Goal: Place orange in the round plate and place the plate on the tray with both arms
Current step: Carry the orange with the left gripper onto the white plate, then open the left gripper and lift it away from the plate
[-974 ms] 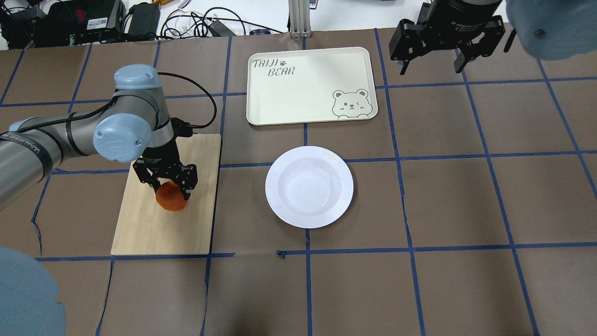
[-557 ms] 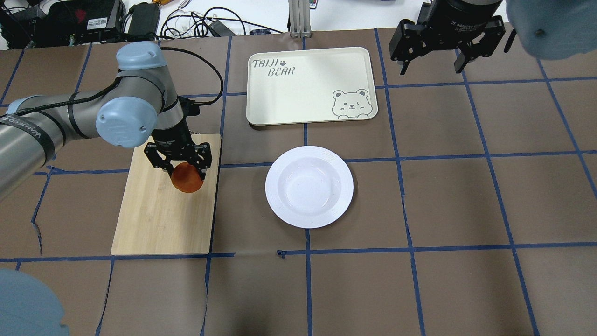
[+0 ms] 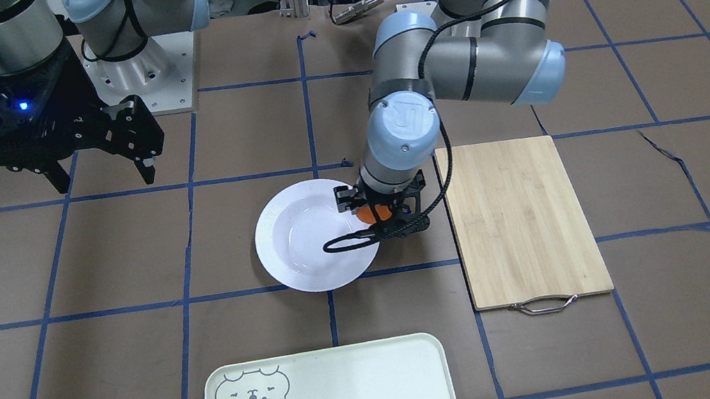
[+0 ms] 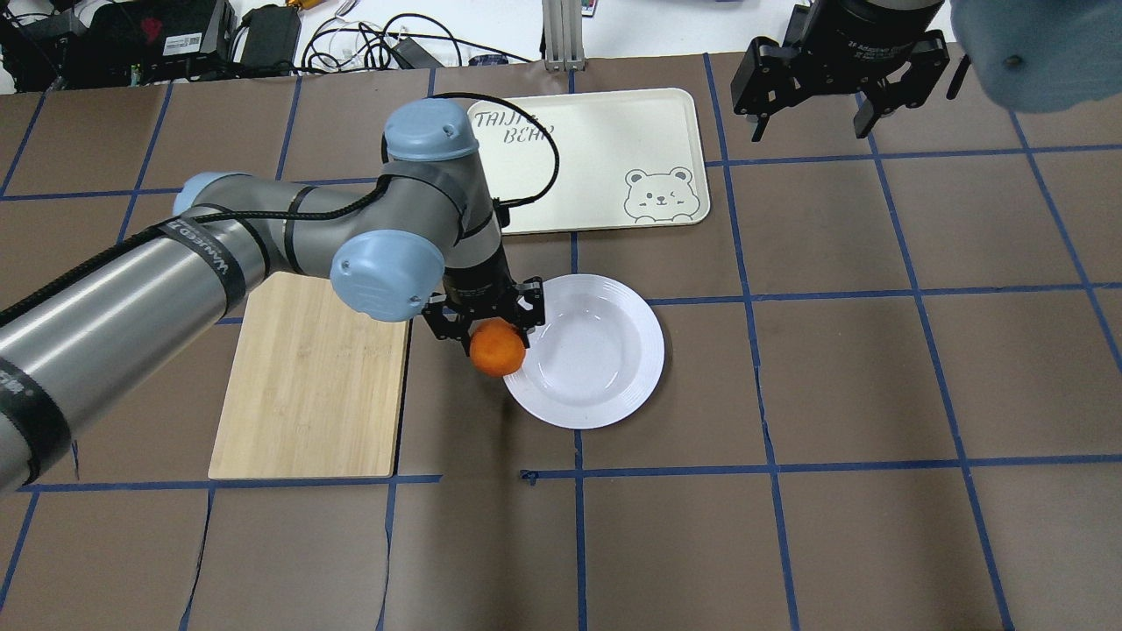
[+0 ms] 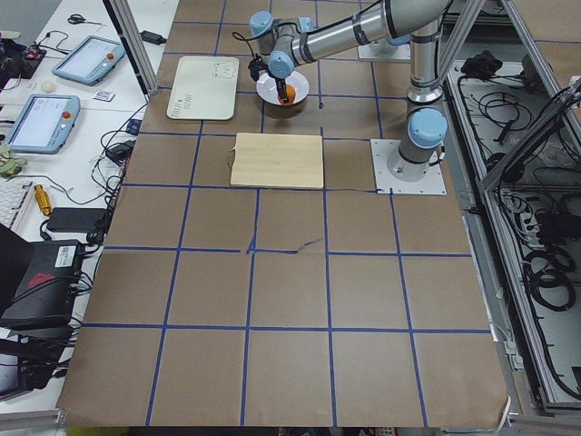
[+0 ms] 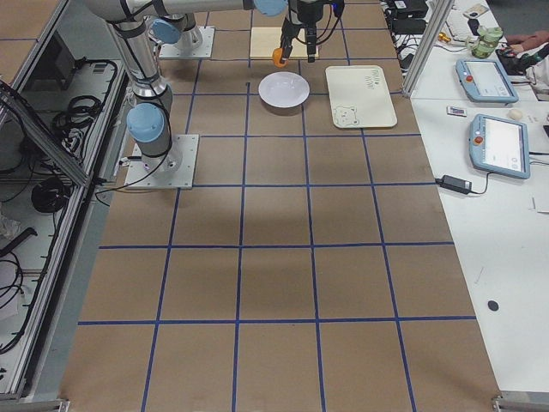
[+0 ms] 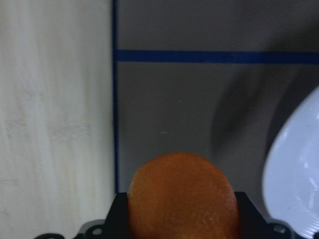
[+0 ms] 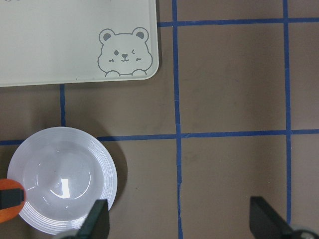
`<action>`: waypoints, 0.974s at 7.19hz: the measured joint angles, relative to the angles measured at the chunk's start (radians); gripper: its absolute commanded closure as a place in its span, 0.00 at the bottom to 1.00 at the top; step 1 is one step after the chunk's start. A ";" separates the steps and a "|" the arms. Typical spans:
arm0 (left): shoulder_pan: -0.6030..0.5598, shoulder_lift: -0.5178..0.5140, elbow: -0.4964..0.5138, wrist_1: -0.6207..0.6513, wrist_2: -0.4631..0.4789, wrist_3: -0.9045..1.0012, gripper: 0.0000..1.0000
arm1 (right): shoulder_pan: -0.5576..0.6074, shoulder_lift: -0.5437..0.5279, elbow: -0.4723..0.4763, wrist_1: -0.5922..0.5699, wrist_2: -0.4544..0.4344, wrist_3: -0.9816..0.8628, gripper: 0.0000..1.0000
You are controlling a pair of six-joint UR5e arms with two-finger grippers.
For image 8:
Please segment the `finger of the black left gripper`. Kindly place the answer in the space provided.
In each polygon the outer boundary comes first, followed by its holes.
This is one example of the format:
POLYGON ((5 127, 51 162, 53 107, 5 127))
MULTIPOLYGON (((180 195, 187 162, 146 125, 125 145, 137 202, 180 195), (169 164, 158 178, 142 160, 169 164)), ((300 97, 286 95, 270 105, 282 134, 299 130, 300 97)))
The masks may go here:
POLYGON ((24 202, 24 190, 20 188, 2 189, 0 191, 0 208, 8 209, 24 202))

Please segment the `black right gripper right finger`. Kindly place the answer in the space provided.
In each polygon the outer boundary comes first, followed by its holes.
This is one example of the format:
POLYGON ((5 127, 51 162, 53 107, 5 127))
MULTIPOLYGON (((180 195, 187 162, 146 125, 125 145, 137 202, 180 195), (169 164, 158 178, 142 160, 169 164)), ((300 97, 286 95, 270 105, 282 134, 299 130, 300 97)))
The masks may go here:
POLYGON ((293 229, 260 196, 250 198, 249 228, 255 239, 291 239, 293 229))

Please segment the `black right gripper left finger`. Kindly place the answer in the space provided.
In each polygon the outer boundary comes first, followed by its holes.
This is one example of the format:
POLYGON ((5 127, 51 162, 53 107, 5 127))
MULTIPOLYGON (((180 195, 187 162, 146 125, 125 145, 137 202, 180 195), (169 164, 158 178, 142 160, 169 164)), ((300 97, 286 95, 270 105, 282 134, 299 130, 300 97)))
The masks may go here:
POLYGON ((107 199, 96 200, 81 229, 78 239, 107 239, 110 232, 110 218, 107 199))

